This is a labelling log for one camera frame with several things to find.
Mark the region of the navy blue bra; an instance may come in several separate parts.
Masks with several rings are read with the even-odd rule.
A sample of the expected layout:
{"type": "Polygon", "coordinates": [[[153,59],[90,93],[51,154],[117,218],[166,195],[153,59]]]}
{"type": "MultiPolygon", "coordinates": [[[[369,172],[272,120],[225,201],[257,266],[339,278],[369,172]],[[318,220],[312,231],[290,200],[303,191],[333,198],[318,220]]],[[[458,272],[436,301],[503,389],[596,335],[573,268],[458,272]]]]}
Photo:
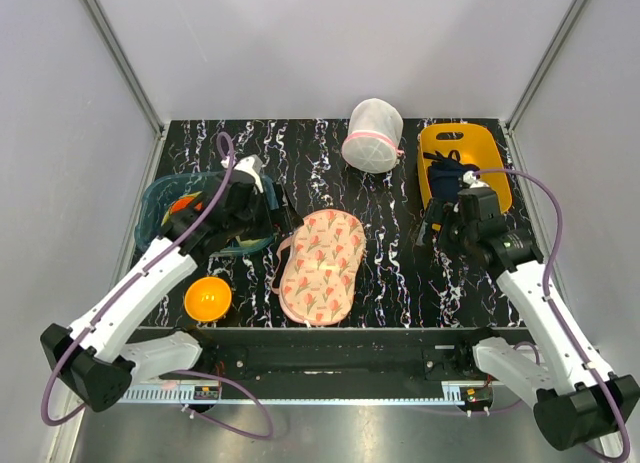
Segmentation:
{"type": "Polygon", "coordinates": [[[451,150],[447,155],[439,151],[424,152],[423,157],[430,160],[426,174],[431,197],[448,203],[455,203],[460,191],[460,179],[466,172],[478,171],[479,167],[461,162],[460,152],[451,150]]]}

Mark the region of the floral mesh laundry bag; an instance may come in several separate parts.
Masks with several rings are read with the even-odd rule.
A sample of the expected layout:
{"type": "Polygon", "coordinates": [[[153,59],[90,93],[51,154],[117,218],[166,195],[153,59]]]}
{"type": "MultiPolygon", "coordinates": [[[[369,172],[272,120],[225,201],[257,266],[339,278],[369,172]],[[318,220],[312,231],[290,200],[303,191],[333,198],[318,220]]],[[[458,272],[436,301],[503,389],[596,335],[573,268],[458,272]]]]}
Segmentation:
{"type": "Polygon", "coordinates": [[[278,256],[289,252],[279,282],[272,286],[284,314],[308,327],[344,320],[353,306],[365,248],[364,227],[355,216],[324,209],[304,217],[277,250],[278,256]]]}

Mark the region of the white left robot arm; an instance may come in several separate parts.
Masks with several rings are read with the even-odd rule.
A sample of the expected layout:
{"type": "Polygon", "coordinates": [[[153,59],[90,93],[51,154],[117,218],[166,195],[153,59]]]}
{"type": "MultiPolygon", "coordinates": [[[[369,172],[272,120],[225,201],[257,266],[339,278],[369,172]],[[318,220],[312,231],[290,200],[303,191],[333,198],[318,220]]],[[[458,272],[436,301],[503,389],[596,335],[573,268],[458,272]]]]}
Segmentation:
{"type": "Polygon", "coordinates": [[[83,406],[102,412],[140,380],[185,370],[196,379],[216,355],[189,330],[132,344],[129,339],[160,300],[211,256],[236,256],[241,243],[298,228],[301,217],[284,187],[240,170],[214,173],[206,187],[172,212],[138,263],[109,293],[68,326],[50,324],[40,344],[51,369],[45,391],[63,382],[83,406]]]}

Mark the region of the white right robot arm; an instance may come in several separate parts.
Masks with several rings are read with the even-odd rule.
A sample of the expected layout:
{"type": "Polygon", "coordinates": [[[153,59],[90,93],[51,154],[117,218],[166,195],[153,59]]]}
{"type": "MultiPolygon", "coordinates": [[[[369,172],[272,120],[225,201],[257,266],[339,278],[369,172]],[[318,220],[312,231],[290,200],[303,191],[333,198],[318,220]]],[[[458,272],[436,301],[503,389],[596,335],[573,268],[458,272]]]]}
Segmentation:
{"type": "Polygon", "coordinates": [[[507,386],[557,450],[621,433],[639,401],[638,383],[617,375],[588,341],[550,283],[532,233],[510,228],[499,209],[490,188],[467,188],[456,202],[430,199],[422,227],[447,256],[471,258],[486,270],[524,320],[544,363],[482,328],[457,345],[455,370],[470,380],[484,373],[507,386]]]}

